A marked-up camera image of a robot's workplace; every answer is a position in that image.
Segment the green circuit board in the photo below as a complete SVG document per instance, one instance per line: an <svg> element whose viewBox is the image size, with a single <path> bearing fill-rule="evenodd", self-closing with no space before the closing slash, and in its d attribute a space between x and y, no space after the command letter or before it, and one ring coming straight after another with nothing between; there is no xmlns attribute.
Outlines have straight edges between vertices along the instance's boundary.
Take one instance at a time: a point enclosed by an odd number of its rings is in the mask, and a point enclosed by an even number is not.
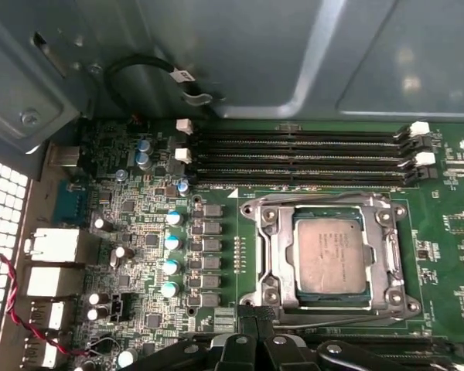
<svg viewBox="0 0 464 371"><path fill-rule="evenodd" d="M201 130L272 130L279 128L273 121L194 121ZM396 131L403 123L363 122L296 122L302 130L330 131ZM417 298L422 313L409 320L387 327L344 325L318 328L317 334L337 335L402 335L441 337L464 344L464 124L430 123L437 179L428 179L410 188L360 188L357 186L194 186L188 196L176 193L179 177L164 171L172 158L172 141L176 135L175 121L154 121L148 130L134 128L123 121L99 121L87 124L84 143L90 146L93 163L97 164L94 181L89 185L89 208L92 215L113 220L113 233L90 230L104 238L100 265L91 268L85 282L85 315L87 295L93 292L132 293L131 321L111 324L104 321L85 322L77 328L74 343L85 345L89 336L110 332L123 348L146 352L158 351L178 341L188 333L225 333L237 330L235 306L238 299L254 290L256 282L254 224L241 216L239 206L248 199L270 193L336 193L362 189L382 192L408 210L408 216L397 225L404 267L406 292ZM151 155L153 166L143 172L135 165L136 145L141 138L150 138L155 145ZM119 169L128 171L123 182L115 180ZM205 205L220 205L223 215L215 221L222 226L217 237L222 241L220 252L191 251L191 243L199 242L189 233L193 212ZM182 226L165 223L170 210L184 215ZM163 242L175 235L183 248L168 251ZM135 250L135 257L122 261L113 269L109 255L115 246ZM219 257L221 279L219 288L190 288L187 283L194 275L189 262L202 256ZM162 273L166 259L180 263L179 274L167 277ZM179 294L164 298L160 288L166 281L179 285ZM217 308L192 308L188 298L200 292L220 296ZM148 325L148 316L158 316L158 323ZM110 368L114 362L107 362Z"/></svg>

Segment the motherboard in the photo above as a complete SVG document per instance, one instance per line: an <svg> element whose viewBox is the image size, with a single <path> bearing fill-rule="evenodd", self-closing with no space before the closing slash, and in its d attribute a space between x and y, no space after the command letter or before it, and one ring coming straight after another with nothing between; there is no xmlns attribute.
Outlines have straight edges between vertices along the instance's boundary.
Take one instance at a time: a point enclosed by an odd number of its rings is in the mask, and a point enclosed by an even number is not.
<svg viewBox="0 0 464 371"><path fill-rule="evenodd" d="M114 340L99 369L237 332L238 305L312 344L464 363L464 124L103 120L82 146L54 220L101 239L72 338Z"/></svg>

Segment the cpu socket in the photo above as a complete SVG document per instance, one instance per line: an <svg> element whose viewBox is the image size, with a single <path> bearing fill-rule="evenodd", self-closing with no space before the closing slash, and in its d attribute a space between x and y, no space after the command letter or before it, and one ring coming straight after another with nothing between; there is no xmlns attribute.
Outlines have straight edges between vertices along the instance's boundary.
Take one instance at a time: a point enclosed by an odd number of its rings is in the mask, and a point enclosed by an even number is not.
<svg viewBox="0 0 464 371"><path fill-rule="evenodd" d="M255 292L277 328L390 325L421 312L405 294L396 222L407 210L376 193L271 194L241 213L256 224Z"/></svg>

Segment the silver metal frame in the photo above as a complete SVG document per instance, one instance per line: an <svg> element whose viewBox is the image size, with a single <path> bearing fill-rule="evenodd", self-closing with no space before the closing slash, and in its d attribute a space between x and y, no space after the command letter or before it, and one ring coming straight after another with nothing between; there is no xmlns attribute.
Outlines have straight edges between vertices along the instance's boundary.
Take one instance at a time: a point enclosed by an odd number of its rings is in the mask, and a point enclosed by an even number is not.
<svg viewBox="0 0 464 371"><path fill-rule="evenodd" d="M296 268L288 256L295 244L293 216L296 210L303 208L352 208L361 215L363 244L374 257L367 262L371 299L365 308L306 307L300 304L295 289ZM261 277L256 291L243 296L241 304L275 307L279 325L346 322L389 325L421 312L419 302L406 295L404 289L395 223L405 217L406 209L385 196L367 192L271 194L246 202L241 206L241 213L256 222L257 273Z"/></svg>

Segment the capacitor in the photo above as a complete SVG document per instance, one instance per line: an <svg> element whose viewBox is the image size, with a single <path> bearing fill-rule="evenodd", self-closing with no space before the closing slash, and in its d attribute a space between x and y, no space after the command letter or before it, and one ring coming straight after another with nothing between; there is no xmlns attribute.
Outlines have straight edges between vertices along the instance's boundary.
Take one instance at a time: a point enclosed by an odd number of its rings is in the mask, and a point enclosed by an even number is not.
<svg viewBox="0 0 464 371"><path fill-rule="evenodd" d="M138 360L138 352L133 348L129 348L121 352L121 354L118 355L117 363L119 367L123 369L124 367L130 366L132 363L136 362L137 360Z"/></svg>
<svg viewBox="0 0 464 371"><path fill-rule="evenodd" d="M173 298L179 293L179 285L175 282L165 282L160 292L164 298Z"/></svg>
<svg viewBox="0 0 464 371"><path fill-rule="evenodd" d="M163 241L163 246L167 250L177 250L180 248L180 240L178 237L170 235L165 238L165 241Z"/></svg>
<svg viewBox="0 0 464 371"><path fill-rule="evenodd" d="M120 168L119 170L115 172L115 180L117 180L117 182L123 182L128 177L129 177L129 173L127 172L127 170L124 170L122 168Z"/></svg>
<svg viewBox="0 0 464 371"><path fill-rule="evenodd" d="M141 170L148 170L152 167L152 162L149 161L149 156L144 152L139 152L136 155L136 164L138 164Z"/></svg>
<svg viewBox="0 0 464 371"><path fill-rule="evenodd" d="M167 276L171 276L173 274L177 274L179 272L180 266L177 260L168 259L165 263L163 263L162 270Z"/></svg>
<svg viewBox="0 0 464 371"><path fill-rule="evenodd" d="M111 252L110 252L110 266L112 268L116 268L118 267L118 265L120 264L120 261L117 257L117 254L116 254L116 250L117 249L113 249Z"/></svg>
<svg viewBox="0 0 464 371"><path fill-rule="evenodd" d="M181 182L177 183L177 191L182 197L188 196L191 192L189 183L186 180L182 180Z"/></svg>
<svg viewBox="0 0 464 371"><path fill-rule="evenodd" d="M184 218L178 211L174 210L167 214L166 221L170 226L180 226L183 223Z"/></svg>
<svg viewBox="0 0 464 371"><path fill-rule="evenodd" d="M114 230L114 224L103 218L97 218L94 221L94 227L98 230L104 230L105 232L112 232Z"/></svg>
<svg viewBox="0 0 464 371"><path fill-rule="evenodd" d="M147 153L150 155L153 153L153 146L150 141L147 141L146 139L142 139L138 142L138 151Z"/></svg>
<svg viewBox="0 0 464 371"><path fill-rule="evenodd" d="M121 259L122 257L132 259L134 255L134 250L129 249L128 247L119 246L115 249L115 256L119 259Z"/></svg>
<svg viewBox="0 0 464 371"><path fill-rule="evenodd" d="M93 361L86 361L81 366L76 367L74 371L98 371L98 366Z"/></svg>
<svg viewBox="0 0 464 371"><path fill-rule="evenodd" d="M105 307L93 308L87 312L87 319L90 321L97 321L98 319L103 319L106 317L108 317L108 309Z"/></svg>
<svg viewBox="0 0 464 371"><path fill-rule="evenodd" d="M91 294L87 299L91 305L107 304L110 302L110 296L104 292L100 294Z"/></svg>

